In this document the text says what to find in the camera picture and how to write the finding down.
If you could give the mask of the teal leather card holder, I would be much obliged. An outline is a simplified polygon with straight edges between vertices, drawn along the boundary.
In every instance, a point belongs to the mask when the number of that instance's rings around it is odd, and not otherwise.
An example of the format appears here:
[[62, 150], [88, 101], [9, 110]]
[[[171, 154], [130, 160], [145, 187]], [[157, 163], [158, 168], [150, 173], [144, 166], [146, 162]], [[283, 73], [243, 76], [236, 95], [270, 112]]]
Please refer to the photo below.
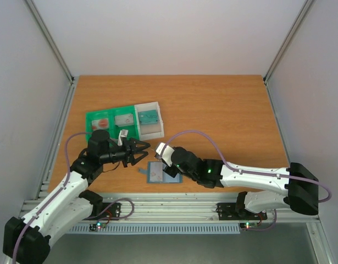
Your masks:
[[147, 168], [139, 168], [138, 172], [146, 176], [147, 184], [181, 184], [182, 175], [172, 177], [164, 171], [166, 167], [162, 162], [148, 162]]

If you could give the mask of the green plastic bin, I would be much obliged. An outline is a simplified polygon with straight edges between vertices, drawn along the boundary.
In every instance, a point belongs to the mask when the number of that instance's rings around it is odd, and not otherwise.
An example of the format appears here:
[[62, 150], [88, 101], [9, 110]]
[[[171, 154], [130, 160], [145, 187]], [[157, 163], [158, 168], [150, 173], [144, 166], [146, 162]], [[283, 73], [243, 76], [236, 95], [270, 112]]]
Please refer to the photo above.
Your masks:
[[[131, 126], [124, 126], [124, 127], [118, 127], [115, 125], [115, 116], [122, 115], [122, 114], [128, 114], [131, 113], [134, 116], [134, 125]], [[93, 111], [93, 112], [87, 112], [85, 115], [85, 130], [88, 135], [86, 135], [86, 140], [88, 141], [90, 138], [90, 134], [93, 132], [91, 128], [91, 121], [101, 118], [108, 118], [109, 119], [109, 129], [105, 130], [109, 132], [110, 137], [112, 139], [118, 139], [119, 133], [122, 129], [128, 130], [128, 137], [129, 138], [135, 138], [139, 140], [139, 134], [138, 134], [138, 127], [137, 127], [137, 119], [136, 119], [136, 113], [135, 113], [135, 107], [134, 106], [125, 106], [125, 107], [117, 107], [117, 108], [110, 108], [110, 109], [104, 109], [100, 111]]]

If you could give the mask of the white translucent plastic bin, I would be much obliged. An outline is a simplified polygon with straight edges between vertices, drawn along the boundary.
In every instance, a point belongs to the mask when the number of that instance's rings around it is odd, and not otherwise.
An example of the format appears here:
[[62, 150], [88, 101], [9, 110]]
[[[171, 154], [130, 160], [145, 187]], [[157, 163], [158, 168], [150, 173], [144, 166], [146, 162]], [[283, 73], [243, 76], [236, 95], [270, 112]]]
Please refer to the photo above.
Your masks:
[[164, 124], [158, 102], [135, 104], [139, 139], [142, 141], [164, 137]]

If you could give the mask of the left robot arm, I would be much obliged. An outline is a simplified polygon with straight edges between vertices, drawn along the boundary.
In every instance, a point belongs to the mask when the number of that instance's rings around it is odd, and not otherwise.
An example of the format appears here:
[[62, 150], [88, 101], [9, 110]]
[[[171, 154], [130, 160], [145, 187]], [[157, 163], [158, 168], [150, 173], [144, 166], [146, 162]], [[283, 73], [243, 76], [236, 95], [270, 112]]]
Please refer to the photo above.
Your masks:
[[74, 225], [103, 214], [102, 196], [89, 186], [107, 163], [135, 165], [148, 155], [150, 144], [95, 130], [78, 158], [67, 162], [67, 173], [55, 189], [21, 218], [12, 217], [4, 227], [3, 253], [12, 263], [43, 263], [54, 244]]

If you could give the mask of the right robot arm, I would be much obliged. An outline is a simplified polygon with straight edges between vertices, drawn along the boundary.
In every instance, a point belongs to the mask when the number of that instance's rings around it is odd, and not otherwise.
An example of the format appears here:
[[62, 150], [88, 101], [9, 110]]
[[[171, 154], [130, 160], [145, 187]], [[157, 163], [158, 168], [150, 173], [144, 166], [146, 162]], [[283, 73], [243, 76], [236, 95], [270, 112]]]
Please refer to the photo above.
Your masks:
[[253, 213], [289, 208], [308, 216], [318, 214], [318, 179], [300, 163], [287, 168], [257, 168], [224, 163], [218, 159], [200, 159], [182, 147], [161, 144], [157, 158], [166, 165], [165, 172], [190, 178], [205, 188], [252, 188], [237, 197], [235, 211], [247, 218]]

